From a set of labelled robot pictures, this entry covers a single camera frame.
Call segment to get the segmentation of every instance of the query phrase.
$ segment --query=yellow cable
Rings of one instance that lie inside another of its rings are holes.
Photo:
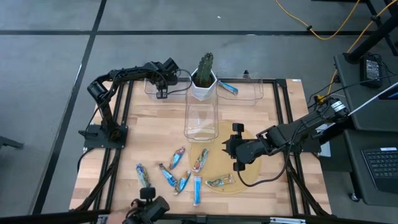
[[[398,0],[393,0],[392,2],[390,2],[390,4],[388,4],[384,9],[382,9],[382,10],[377,14],[377,16],[380,16],[385,10],[388,9],[388,7],[390,7],[392,4],[394,4],[394,3],[397,2],[397,1],[398,1]],[[373,21],[371,21],[371,22],[365,27],[365,29],[362,31],[362,33],[359,35],[359,37],[358,37],[358,38],[355,40],[355,42],[349,47],[349,49],[347,50],[347,53],[349,53],[349,52],[353,49],[353,47],[356,45],[356,43],[358,43],[358,41],[360,40],[360,38],[362,37],[362,35],[365,33],[365,31],[367,31],[367,29],[372,25],[372,23],[373,23]],[[333,81],[334,81],[336,75],[337,75],[337,70],[335,70],[335,73],[334,73],[333,76],[331,77],[329,90],[328,90],[328,93],[327,93],[326,95],[329,95],[329,94],[330,94],[330,92],[331,92],[331,86],[332,86],[332,83],[333,83]]]
[[[278,6],[279,6],[288,16],[290,16],[290,17],[293,18],[293,19],[296,19],[296,20],[300,21],[302,24],[304,24],[306,27],[308,27],[308,24],[305,23],[303,20],[301,20],[301,19],[299,19],[299,18],[297,18],[297,17],[291,15],[289,12],[287,12],[287,11],[279,4],[278,0],[275,0],[275,2],[276,2],[276,4],[278,4]],[[329,37],[320,37],[317,33],[315,33],[315,31],[314,31],[312,28],[310,29],[311,33],[312,33],[313,35],[315,35],[315,37],[318,37],[318,38],[321,39],[321,40],[330,40],[330,39],[332,39],[337,33],[340,32],[340,30],[341,30],[341,29],[344,27],[344,25],[347,23],[348,19],[351,17],[351,15],[353,14],[353,12],[355,11],[356,6],[358,6],[358,3],[359,3],[359,2],[360,2],[360,0],[357,0],[357,1],[356,1],[356,3],[355,3],[355,5],[354,5],[353,9],[352,9],[351,12],[348,14],[347,18],[344,20],[344,22],[341,24],[341,26],[337,29],[337,31],[336,31],[333,35],[331,35],[331,36],[329,36]]]

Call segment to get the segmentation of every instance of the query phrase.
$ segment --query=white pot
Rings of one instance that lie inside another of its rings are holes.
[[[193,73],[191,74],[191,77],[194,74],[196,74],[197,71],[198,71],[198,69],[195,69],[195,71],[193,71]],[[192,96],[200,101],[209,98],[211,96],[211,94],[213,93],[215,86],[217,85],[216,75],[213,73],[212,70],[210,70],[210,71],[211,71],[211,75],[213,76],[213,84],[211,84],[211,86],[209,88],[197,87],[195,85],[195,82],[192,82]]]

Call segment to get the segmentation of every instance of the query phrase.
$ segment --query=floor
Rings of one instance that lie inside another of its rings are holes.
[[[279,1],[315,30],[323,31],[336,30],[353,7],[345,2]],[[382,1],[373,4],[376,11],[383,7]],[[387,12],[382,20],[388,17]],[[360,4],[343,30],[361,31],[369,18],[366,5]],[[30,212],[56,144],[62,147],[43,212],[67,211],[82,153],[83,138],[77,131],[85,127],[94,107],[86,86],[98,75],[169,57],[192,71],[199,58],[211,51],[213,70],[219,76],[235,77],[247,69],[266,78],[299,78],[309,97],[328,84],[334,71],[333,56],[345,52],[356,36],[322,41],[294,32],[225,33],[305,28],[274,1],[102,0],[101,4],[101,0],[0,0],[0,136],[25,143],[21,151],[9,147],[0,151],[0,217]],[[90,35],[97,30],[130,32]],[[391,54],[383,40],[372,52]],[[64,116],[70,117],[69,123],[62,122]],[[54,141],[58,133],[65,133],[63,142]],[[346,196],[353,188],[348,174],[325,172],[324,177],[335,215],[398,222],[397,208],[352,202]]]

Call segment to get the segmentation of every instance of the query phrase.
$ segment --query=cactus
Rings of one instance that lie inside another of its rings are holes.
[[[213,65],[213,54],[208,52],[203,56],[199,62],[198,72],[195,77],[197,86],[208,88],[213,83],[210,78],[211,66]]]

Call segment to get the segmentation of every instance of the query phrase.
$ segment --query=keyboard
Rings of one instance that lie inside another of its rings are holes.
[[[365,149],[363,157],[376,188],[398,194],[398,150],[395,147]]]

